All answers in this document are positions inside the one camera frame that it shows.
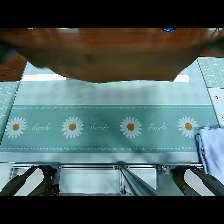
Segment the white cloth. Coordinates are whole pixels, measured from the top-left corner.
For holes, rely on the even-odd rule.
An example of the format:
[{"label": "white cloth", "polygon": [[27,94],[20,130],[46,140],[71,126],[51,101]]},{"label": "white cloth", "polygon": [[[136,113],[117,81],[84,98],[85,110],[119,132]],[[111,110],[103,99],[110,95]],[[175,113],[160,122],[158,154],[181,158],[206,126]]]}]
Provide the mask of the white cloth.
[{"label": "white cloth", "polygon": [[224,129],[201,129],[197,140],[205,173],[224,184]]}]

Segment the yellow flower center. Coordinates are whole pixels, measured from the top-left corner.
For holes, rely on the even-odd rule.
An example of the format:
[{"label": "yellow flower center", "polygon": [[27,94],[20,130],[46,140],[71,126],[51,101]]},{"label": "yellow flower center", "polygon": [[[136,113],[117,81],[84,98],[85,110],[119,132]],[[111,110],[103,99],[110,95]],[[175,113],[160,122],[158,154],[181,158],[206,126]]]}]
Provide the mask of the yellow flower center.
[{"label": "yellow flower center", "polygon": [[14,125],[12,126],[12,129],[13,129],[14,131],[19,130],[19,124],[14,124]]},{"label": "yellow flower center", "polygon": [[70,124],[70,125],[69,125],[69,129],[70,129],[71,131],[74,131],[74,130],[76,129],[76,124]]},{"label": "yellow flower center", "polygon": [[192,124],[186,123],[185,128],[190,131],[192,129]]},{"label": "yellow flower center", "polygon": [[128,130],[133,131],[135,129],[135,126],[133,124],[128,124]]}]

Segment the folded cloth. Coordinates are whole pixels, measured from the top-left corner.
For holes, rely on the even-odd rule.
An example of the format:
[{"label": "folded cloth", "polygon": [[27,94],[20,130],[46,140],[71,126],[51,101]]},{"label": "folded cloth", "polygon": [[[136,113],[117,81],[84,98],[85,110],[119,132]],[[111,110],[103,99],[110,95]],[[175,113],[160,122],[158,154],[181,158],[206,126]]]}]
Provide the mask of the folded cloth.
[{"label": "folded cloth", "polygon": [[224,184],[224,129],[206,127],[198,131],[196,139],[205,173]]}]

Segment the white daisy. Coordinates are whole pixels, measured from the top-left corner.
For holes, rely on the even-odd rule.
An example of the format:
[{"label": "white daisy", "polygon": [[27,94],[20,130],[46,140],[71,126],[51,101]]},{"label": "white daisy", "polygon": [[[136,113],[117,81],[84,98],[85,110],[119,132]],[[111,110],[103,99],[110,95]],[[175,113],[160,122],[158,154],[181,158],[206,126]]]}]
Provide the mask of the white daisy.
[{"label": "white daisy", "polygon": [[14,117],[6,126],[6,135],[8,138],[17,138],[26,130],[26,121],[22,117]]},{"label": "white daisy", "polygon": [[123,119],[120,125],[120,131],[123,131],[123,135],[126,135],[126,138],[135,138],[141,134],[142,125],[138,119],[134,117],[126,117]]},{"label": "white daisy", "polygon": [[185,137],[193,137],[195,134],[195,128],[198,127],[197,121],[194,120],[194,118],[190,117],[182,117],[179,119],[178,122],[178,130],[182,131],[182,135],[185,135]]},{"label": "white daisy", "polygon": [[66,138],[75,138],[82,134],[83,126],[83,122],[78,117],[69,117],[63,122],[62,131]]}]

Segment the brown wooden floor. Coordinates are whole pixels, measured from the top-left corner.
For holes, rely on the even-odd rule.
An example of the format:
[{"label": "brown wooden floor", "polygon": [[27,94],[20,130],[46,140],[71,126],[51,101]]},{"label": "brown wooden floor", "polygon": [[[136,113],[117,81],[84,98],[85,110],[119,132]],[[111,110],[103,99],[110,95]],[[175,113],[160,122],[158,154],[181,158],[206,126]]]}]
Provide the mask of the brown wooden floor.
[{"label": "brown wooden floor", "polygon": [[[211,39],[223,33],[213,33],[208,28],[177,28],[175,33],[167,33],[161,28],[81,28],[80,33],[83,35],[89,35],[93,37],[99,37],[108,35],[113,36],[116,39],[116,33],[123,32],[129,36],[133,36],[130,39],[130,44],[133,43],[148,43],[151,44],[170,44],[170,43],[188,43],[190,41],[201,41],[204,39]],[[65,31],[58,31],[55,28],[35,28],[34,30],[27,29],[15,29],[11,32],[0,33],[0,39],[9,41],[19,41],[27,44],[64,44],[77,42],[77,33],[66,33]],[[89,45],[97,44],[96,41],[90,40]],[[206,57],[223,57],[216,51],[206,51],[201,54]],[[22,73],[26,65],[26,59],[20,55],[17,55],[15,59],[10,62],[0,65],[0,81],[20,80]]]}]

